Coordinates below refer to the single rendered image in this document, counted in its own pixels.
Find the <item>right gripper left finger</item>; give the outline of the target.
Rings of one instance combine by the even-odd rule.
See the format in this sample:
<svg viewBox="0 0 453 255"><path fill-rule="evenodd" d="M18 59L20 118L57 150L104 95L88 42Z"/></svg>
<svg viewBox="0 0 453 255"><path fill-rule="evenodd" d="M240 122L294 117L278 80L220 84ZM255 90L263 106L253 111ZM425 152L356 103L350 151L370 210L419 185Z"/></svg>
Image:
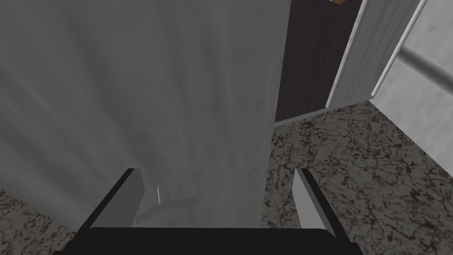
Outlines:
<svg viewBox="0 0 453 255"><path fill-rule="evenodd" d="M130 228L144 193L141 170L127 169L83 223L83 229Z"/></svg>

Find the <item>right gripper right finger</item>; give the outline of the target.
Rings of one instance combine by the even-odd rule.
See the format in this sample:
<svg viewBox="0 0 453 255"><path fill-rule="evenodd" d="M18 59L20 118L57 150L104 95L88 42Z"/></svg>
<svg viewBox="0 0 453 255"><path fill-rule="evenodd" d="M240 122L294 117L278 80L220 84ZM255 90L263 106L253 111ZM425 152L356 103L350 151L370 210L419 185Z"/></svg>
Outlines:
<svg viewBox="0 0 453 255"><path fill-rule="evenodd" d="M308 169L296 168L292 194L304 229L323 229L334 237L346 237L346 232Z"/></svg>

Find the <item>dark brown door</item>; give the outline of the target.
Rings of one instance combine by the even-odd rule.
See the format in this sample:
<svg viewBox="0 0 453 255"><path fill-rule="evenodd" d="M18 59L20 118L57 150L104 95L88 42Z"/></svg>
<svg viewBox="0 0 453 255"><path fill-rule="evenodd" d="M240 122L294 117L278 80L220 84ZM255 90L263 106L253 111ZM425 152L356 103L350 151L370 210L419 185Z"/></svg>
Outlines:
<svg viewBox="0 0 453 255"><path fill-rule="evenodd" d="M275 121L324 109L362 0L291 0Z"/></svg>

